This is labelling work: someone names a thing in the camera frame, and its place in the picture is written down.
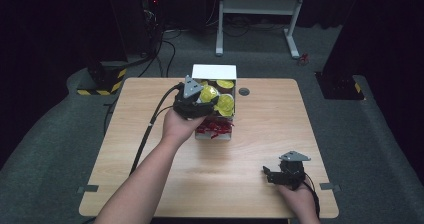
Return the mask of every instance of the forearm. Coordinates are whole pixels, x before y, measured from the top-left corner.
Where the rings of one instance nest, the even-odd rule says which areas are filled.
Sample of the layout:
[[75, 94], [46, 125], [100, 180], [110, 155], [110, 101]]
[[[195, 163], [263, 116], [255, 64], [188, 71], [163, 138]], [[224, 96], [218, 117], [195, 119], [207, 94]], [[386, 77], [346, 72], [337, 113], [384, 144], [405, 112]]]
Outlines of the forearm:
[[298, 217], [300, 224], [320, 224], [320, 220], [318, 217], [315, 216], [304, 216], [304, 217]]
[[96, 223], [150, 223], [181, 143], [162, 140], [103, 207]]

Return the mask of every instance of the metal stand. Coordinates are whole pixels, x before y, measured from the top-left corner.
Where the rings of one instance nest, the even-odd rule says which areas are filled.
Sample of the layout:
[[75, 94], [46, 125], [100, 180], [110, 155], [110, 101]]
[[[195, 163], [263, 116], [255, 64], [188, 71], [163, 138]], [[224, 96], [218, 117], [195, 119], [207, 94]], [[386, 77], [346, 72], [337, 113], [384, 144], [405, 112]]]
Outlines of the metal stand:
[[224, 54], [223, 18], [224, 13], [268, 14], [292, 16], [290, 26], [284, 29], [284, 36], [294, 59], [300, 57], [293, 39], [293, 30], [302, 7], [303, 0], [220, 0], [219, 22], [216, 37], [216, 55]]

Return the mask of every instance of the cable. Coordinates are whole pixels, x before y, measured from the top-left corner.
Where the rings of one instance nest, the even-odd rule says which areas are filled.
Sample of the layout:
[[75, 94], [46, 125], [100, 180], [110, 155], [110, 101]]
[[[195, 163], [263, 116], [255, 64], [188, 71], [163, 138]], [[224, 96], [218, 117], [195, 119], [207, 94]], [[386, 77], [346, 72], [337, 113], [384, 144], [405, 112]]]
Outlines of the cable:
[[81, 224], [88, 224], [90, 222], [94, 222], [95, 220], [96, 220], [96, 217], [92, 217], [92, 218], [88, 219], [87, 221], [85, 221], [85, 222], [83, 222]]
[[173, 36], [173, 37], [167, 37], [167, 38], [163, 38], [163, 40], [171, 40], [171, 39], [175, 39], [179, 36], [181, 36], [181, 34], [183, 33], [183, 30], [181, 30], [181, 28], [178, 28], [176, 30], [166, 30], [165, 33], [170, 33], [170, 32], [176, 32], [178, 31], [178, 34]]
[[103, 121], [103, 136], [105, 136], [106, 135], [106, 123], [107, 123], [107, 117], [109, 116], [109, 114], [112, 114], [113, 113], [113, 111], [111, 112], [110, 110], [112, 109], [112, 107], [116, 104], [116, 101], [118, 101], [118, 98], [119, 97], [117, 97], [113, 102], [112, 102], [112, 104], [104, 104], [103, 106], [108, 106], [108, 108], [107, 108], [107, 112], [106, 112], [106, 116], [105, 116], [105, 120]]
[[170, 43], [169, 41], [163, 41], [163, 42], [165, 42], [165, 43], [167, 43], [167, 44], [171, 45], [171, 46], [172, 46], [172, 48], [174, 49], [174, 53], [172, 54], [171, 60], [169, 60], [168, 67], [166, 68], [166, 77], [169, 77], [169, 68], [171, 67], [171, 63], [172, 63], [172, 61], [174, 60], [174, 56], [175, 56], [175, 52], [176, 52], [176, 50], [175, 50], [175, 46], [174, 46], [174, 44]]
[[159, 55], [156, 55], [156, 60], [158, 61], [159, 64], [159, 72], [160, 72], [160, 77], [163, 77], [163, 68], [162, 68], [162, 62], [159, 58]]
[[278, 29], [284, 28], [286, 25], [277, 26], [277, 24], [271, 24], [270, 27], [255, 27], [254, 25], [250, 25], [250, 30], [254, 31], [274, 31]]
[[217, 22], [219, 22], [219, 20], [218, 20], [218, 19], [216, 19], [215, 21], [213, 21], [213, 22], [211, 22], [211, 23], [207, 24], [206, 26], [207, 26], [207, 27], [213, 26], [213, 24], [215, 24], [215, 23], [217, 23]]
[[309, 185], [306, 183], [306, 181], [303, 181], [303, 184], [304, 184], [304, 185], [306, 186], [306, 188], [308, 188], [308, 190], [312, 193], [312, 197], [314, 198], [314, 203], [315, 203], [315, 212], [316, 212], [317, 217], [318, 217], [318, 219], [319, 219], [319, 213], [320, 213], [320, 211], [321, 211], [321, 207], [320, 207], [320, 205], [319, 205], [319, 198], [318, 198], [317, 193], [315, 192], [314, 182], [312, 181], [311, 177], [310, 177], [308, 174], [306, 174], [306, 176], [309, 178], [309, 180], [310, 180], [310, 182], [311, 182], [311, 184], [312, 184], [313, 189], [311, 188], [311, 186], [309, 186]]
[[213, 1], [213, 6], [212, 6], [212, 11], [211, 11], [211, 15], [209, 16], [208, 20], [206, 21], [206, 25], [208, 24], [208, 22], [212, 19], [213, 13], [215, 12], [215, 5], [216, 5], [216, 0]]
[[247, 22], [247, 21], [243, 21], [243, 23], [244, 23], [244, 25], [242, 25], [242, 26], [240, 26], [239, 25], [239, 23], [237, 23], [237, 22], [232, 22], [232, 21], [230, 21], [230, 20], [228, 20], [228, 19], [226, 19], [226, 22], [228, 22], [232, 27], [234, 27], [234, 28], [246, 28], [246, 30], [243, 32], [243, 33], [241, 33], [241, 34], [239, 34], [239, 35], [233, 35], [233, 34], [230, 34], [230, 33], [228, 33], [228, 32], [226, 32], [226, 31], [222, 31], [224, 34], [226, 34], [227, 36], [230, 36], [230, 37], [241, 37], [241, 36], [244, 36], [244, 35], [246, 35], [248, 32], [249, 32], [249, 30], [250, 30], [250, 25], [249, 25], [249, 23]]
[[156, 118], [163, 112], [163, 111], [165, 111], [165, 110], [167, 110], [167, 109], [169, 109], [169, 108], [171, 108], [171, 107], [174, 107], [174, 106], [168, 106], [168, 107], [165, 107], [165, 108], [163, 108], [162, 110], [160, 110], [159, 112], [158, 112], [158, 114], [156, 114]]
[[236, 21], [226, 19], [226, 21], [234, 28], [245, 28], [245, 27], [249, 28], [250, 27], [249, 21], [246, 20], [246, 18], [242, 18]]
[[149, 125], [147, 126], [146, 132], [144, 133], [143, 139], [141, 140], [140, 146], [138, 148], [137, 154], [135, 155], [135, 159], [134, 159], [134, 163], [131, 167], [131, 171], [130, 171], [130, 175], [135, 171], [135, 169], [137, 168], [138, 165], [138, 161], [140, 160], [140, 156], [141, 153], [143, 152], [144, 146], [146, 145], [147, 142], [147, 138], [150, 135], [150, 131], [153, 128], [153, 125], [155, 124], [156, 118], [158, 117], [159, 114], [159, 109], [162, 106], [162, 103], [165, 101], [166, 97], [174, 90], [177, 90], [179, 88], [181, 88], [184, 84], [182, 82], [178, 83], [177, 85], [173, 86], [171, 89], [169, 89], [165, 95], [162, 97], [162, 99], [160, 100], [158, 106], [156, 107], [155, 112], [153, 113], [152, 118], [150, 119]]
[[152, 58], [152, 60], [150, 60], [150, 62], [149, 62], [149, 64], [147, 65], [147, 67], [144, 69], [144, 71], [143, 72], [141, 72], [141, 74], [140, 75], [138, 75], [138, 77], [141, 77], [146, 71], [147, 71], [147, 69], [149, 69], [149, 67], [150, 67], [150, 65], [152, 65], [152, 63], [153, 63], [153, 61], [155, 60], [156, 58]]

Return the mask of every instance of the wooden table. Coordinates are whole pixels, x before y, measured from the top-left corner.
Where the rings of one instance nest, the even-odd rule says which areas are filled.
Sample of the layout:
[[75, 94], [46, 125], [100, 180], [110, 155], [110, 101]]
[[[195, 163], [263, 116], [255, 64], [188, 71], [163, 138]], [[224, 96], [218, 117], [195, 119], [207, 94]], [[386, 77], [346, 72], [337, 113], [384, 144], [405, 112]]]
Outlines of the wooden table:
[[[113, 117], [85, 192], [80, 213], [96, 216], [128, 177], [137, 149], [161, 97], [183, 78], [129, 78], [125, 81]], [[278, 157], [297, 151], [311, 158], [305, 172], [315, 183], [321, 217], [338, 215], [327, 173], [296, 81], [291, 79], [237, 79], [236, 114], [230, 141], [196, 140], [194, 135], [178, 151], [157, 217], [291, 218], [262, 166], [278, 171]], [[163, 107], [174, 100], [171, 95]], [[140, 160], [159, 142], [163, 115], [153, 127]]]

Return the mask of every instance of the red object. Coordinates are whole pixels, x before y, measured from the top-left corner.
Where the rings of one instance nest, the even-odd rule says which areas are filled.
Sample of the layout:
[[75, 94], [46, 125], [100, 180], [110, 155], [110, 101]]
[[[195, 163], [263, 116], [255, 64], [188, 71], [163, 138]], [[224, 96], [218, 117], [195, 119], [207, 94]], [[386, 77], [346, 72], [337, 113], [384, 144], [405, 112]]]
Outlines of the red object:
[[308, 53], [303, 53], [302, 56], [297, 61], [298, 65], [304, 66], [309, 63], [309, 56]]
[[211, 139], [232, 132], [233, 123], [228, 120], [219, 120], [219, 119], [205, 119], [199, 127], [197, 127], [196, 132], [205, 134], [211, 132]]

